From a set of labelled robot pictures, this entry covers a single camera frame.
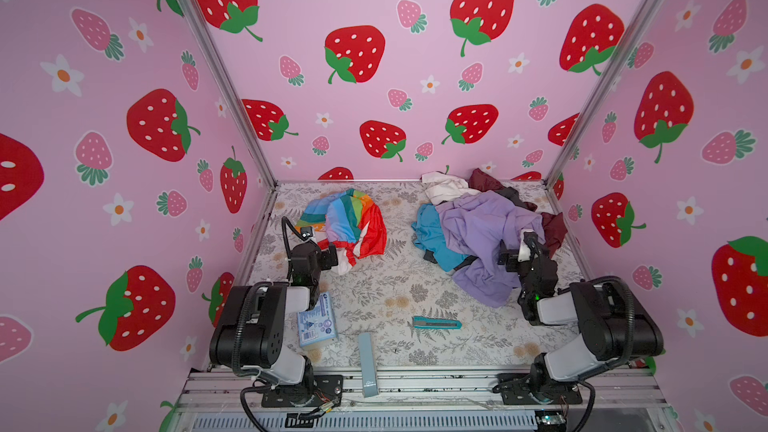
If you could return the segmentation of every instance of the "strawberry wallpaper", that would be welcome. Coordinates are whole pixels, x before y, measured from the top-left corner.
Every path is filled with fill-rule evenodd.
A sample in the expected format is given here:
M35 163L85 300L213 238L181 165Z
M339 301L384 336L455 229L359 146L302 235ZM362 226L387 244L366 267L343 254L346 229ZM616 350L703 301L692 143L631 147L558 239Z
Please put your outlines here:
M197 0L283 180L540 178L639 2Z
M165 432L266 188L176 0L0 22L0 429Z
M768 430L765 0L666 0L563 170L593 271L664 333L682 430Z

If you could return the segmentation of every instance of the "pink strawberry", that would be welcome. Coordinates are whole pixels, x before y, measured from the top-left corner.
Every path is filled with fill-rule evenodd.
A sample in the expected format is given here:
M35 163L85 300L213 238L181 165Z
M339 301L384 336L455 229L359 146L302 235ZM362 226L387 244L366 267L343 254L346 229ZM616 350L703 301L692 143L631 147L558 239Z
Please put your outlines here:
M701 158L720 166L731 163L734 158L742 159L751 154L757 139L751 132L739 130L735 134L725 130L717 134L701 149Z
M75 170L83 183L96 187L109 178L107 170L112 167L112 152L100 133L86 132L74 148L74 158L80 162Z
M200 74L197 73L197 68L195 68L197 64L194 62L192 54L188 50L185 50L181 54L181 62L183 62L181 64L181 73L184 74L184 78L190 85L190 89L197 90L197 84L200 83Z
M201 159L197 163L197 173L200 174L200 185L206 192L214 190L214 171L208 167L208 162Z
M732 0L712 25L714 35L710 37L710 52L725 50L736 38L746 22L746 0Z
M549 112L547 100L543 97L536 97L536 99L531 102L530 107L531 110L528 111L528 114L536 122L543 120L544 116L546 116L547 112Z
M458 82L458 88L469 92L475 88L475 84L482 78L482 64L475 62L462 72L462 79Z
M610 177L613 180L624 180L627 176L632 175L634 170L634 160L631 157L625 157L624 160L617 160L613 167L610 168Z
M301 87L304 83L304 76L301 75L301 67L295 60L288 56L282 56L280 58L280 73L283 77L288 79L288 83L292 86Z
M397 3L397 17L400 25L411 30L411 34L420 34L427 28L427 16L422 14L422 6L412 0L400 0Z
M117 34L110 34L109 25L100 16L80 8L71 11L72 23L93 50L103 52L108 59L120 62L125 56Z
M192 257L187 271L187 290L192 294L197 291L200 282L203 281L203 259L195 255Z
M158 196L158 212L164 216L178 217L187 210L187 199L175 190L163 191Z
M389 98L389 105L397 107L400 110L409 110L413 107L413 102L408 98L408 94L402 90L390 89L386 94Z
M0 314L0 364L27 350L34 334L13 315Z
M608 115L605 116L605 124L603 124L603 143L609 143L614 138L616 133L616 113L611 110Z

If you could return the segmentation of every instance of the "pink wall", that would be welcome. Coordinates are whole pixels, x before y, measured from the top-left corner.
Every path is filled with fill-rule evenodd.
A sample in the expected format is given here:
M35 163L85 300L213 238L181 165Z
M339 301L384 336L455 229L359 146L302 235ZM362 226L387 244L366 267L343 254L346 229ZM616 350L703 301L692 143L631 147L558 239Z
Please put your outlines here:
M166 0L161 12L156 0L1 1L0 429L158 430L170 410L161 403L176 401L207 352L213 328L201 294L236 273L234 230L247 243L266 189L231 116L217 113L220 92L186 20ZM93 46L73 8L101 17L75 14ZM113 41L108 50L120 61L105 53L111 34L122 49ZM186 50L196 63L185 67L192 87ZM167 92L140 102L158 89ZM186 154L174 97L200 130ZM141 127L149 131L129 133ZM83 138L86 157L75 151ZM232 146L247 177L237 213L220 187ZM200 159L210 164L210 192ZM180 193L186 208L171 194L168 215L159 213L163 191ZM210 225L202 239L201 221ZM194 257L203 265L201 276L190 274L190 293Z
M260 144L275 176L314 180L334 167L348 168L355 178L418 178L446 165L459 175L483 165L499 178L546 175L561 150L549 137L557 141L558 133L569 130L568 118L580 111L597 79L591 68L567 69L585 55L581 47L603 51L615 45L620 22L629 22L640 0L542 0L548 6L539 0L198 1L238 93L254 101L254 115L264 112L254 117L256 131L266 140ZM234 11L226 9L229 2L237 4ZM421 14L426 17L418 22ZM475 16L483 24L472 32L463 21ZM460 36L451 18L458 19ZM368 37L371 42L363 43ZM467 43L462 57L462 37L481 45ZM571 43L573 37L578 41ZM326 62L326 46L341 72ZM349 59L339 62L335 54ZM594 60L590 54L586 62L609 55ZM424 85L430 82L436 87ZM539 97L546 103L532 111ZM466 119L473 110L482 120ZM454 131L466 143L448 138L449 117L459 125L468 120L469 130ZM431 146L420 147L426 143ZM427 159L418 160L417 153ZM526 168L526 158L538 160Z
M688 431L768 430L767 37L765 0L666 0L641 41L652 55L640 46L564 170L592 270L623 277L664 332L656 379Z

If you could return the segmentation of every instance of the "teal utility knife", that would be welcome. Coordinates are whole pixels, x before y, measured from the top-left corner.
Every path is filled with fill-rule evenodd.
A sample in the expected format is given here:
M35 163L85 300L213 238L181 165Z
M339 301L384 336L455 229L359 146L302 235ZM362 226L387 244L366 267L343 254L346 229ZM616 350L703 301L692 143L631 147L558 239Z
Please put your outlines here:
M444 318L429 318L415 315L413 317L414 328L462 328L459 321L451 321Z

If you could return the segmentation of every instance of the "clothing pile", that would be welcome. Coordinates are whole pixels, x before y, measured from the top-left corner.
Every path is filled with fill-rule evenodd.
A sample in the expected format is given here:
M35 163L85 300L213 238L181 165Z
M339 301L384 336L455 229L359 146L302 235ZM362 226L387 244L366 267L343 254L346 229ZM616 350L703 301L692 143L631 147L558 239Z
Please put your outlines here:
M501 307L514 288L517 274L497 264L500 242L510 250L520 248L520 233L532 229L549 250L550 258L565 238L562 213L535 212L513 187L476 168L469 179L430 172L422 176L432 204L422 205L411 226L414 245L425 251L453 281L481 303Z

